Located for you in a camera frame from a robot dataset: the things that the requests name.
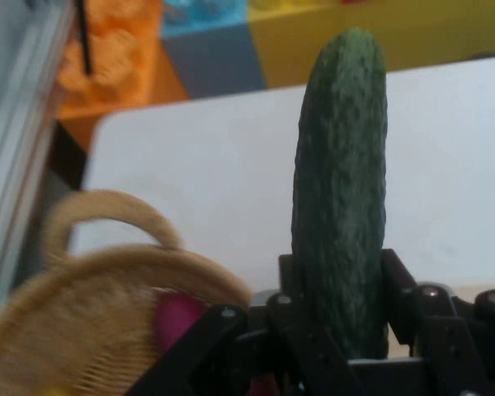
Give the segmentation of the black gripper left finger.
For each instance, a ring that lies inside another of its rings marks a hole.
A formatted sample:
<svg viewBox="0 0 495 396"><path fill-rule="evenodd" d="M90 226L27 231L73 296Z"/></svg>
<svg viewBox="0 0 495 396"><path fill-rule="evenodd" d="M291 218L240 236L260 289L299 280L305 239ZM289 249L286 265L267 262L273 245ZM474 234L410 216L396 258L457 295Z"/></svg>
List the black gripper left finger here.
<svg viewBox="0 0 495 396"><path fill-rule="evenodd" d="M363 386L303 308L290 254L279 258L280 291L263 306L217 304L128 390L128 395L245 395L272 374L285 394L362 395Z"/></svg>

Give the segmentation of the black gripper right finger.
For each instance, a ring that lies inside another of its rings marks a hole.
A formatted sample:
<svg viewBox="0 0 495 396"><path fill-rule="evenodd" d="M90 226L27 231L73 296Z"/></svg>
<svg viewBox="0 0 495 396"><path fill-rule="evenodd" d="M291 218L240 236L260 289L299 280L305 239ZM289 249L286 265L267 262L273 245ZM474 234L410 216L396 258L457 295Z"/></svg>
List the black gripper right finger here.
<svg viewBox="0 0 495 396"><path fill-rule="evenodd" d="M381 253L389 324L409 357L385 363L389 395L495 395L495 289L469 303L417 283L392 249Z"/></svg>

